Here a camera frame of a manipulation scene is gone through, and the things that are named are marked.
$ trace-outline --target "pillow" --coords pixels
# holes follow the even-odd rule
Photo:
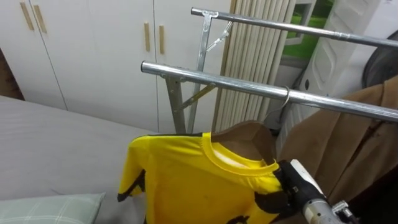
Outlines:
[[[0,201],[0,223],[93,223],[104,195],[59,195]]]

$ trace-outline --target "cabinet door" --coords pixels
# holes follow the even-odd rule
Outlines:
[[[155,58],[154,49],[146,52],[144,35],[145,22],[153,29],[152,3],[31,3],[40,8],[47,30],[42,35],[68,109],[157,131],[156,79],[140,71],[143,60]]]
[[[200,35],[203,17],[191,15],[192,7],[229,12],[231,0],[155,0],[155,26],[157,39],[157,62],[167,65],[196,69]],[[226,21],[213,20],[209,44],[216,40],[224,31]],[[160,43],[159,27],[164,27],[164,43]],[[160,45],[164,45],[164,53],[160,52]],[[223,44],[217,45],[207,53],[205,72],[215,75],[220,74],[223,58]],[[159,99],[159,131],[161,133],[174,133],[174,122],[170,109],[169,96],[164,79],[158,77]],[[193,83],[182,83],[183,99],[192,96]],[[216,90],[211,91],[199,99],[194,132],[211,131],[213,122]],[[188,120],[189,109],[185,109],[185,119]]]
[[[0,30],[0,48],[25,100],[65,109],[28,0],[0,1]]]

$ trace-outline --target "gray bedsheet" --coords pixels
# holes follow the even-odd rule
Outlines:
[[[96,223],[142,224],[143,198],[116,194],[127,145],[145,134],[0,96],[0,200],[106,192]]]

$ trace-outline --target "clothes hanger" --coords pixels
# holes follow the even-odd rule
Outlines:
[[[280,108],[268,112],[266,117],[273,112],[279,111],[285,107],[290,99],[290,88],[287,90],[286,100]],[[243,121],[220,133],[212,133],[211,141],[218,142],[231,152],[245,157],[246,159],[261,160],[266,164],[274,163],[275,139],[271,132],[260,122]]]

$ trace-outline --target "green grass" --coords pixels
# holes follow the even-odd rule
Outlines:
[[[293,16],[292,18],[293,24],[299,24],[300,21],[301,21],[301,16]],[[310,19],[310,22],[308,23],[308,26],[315,28],[323,28],[325,26],[325,23],[326,23],[326,18],[312,17]],[[296,36],[295,32],[287,33],[287,38],[295,36]],[[304,35],[301,44],[285,46],[283,54],[304,58],[304,59],[310,59],[313,51],[315,50],[315,47],[317,46],[318,39],[319,37],[306,34]]]

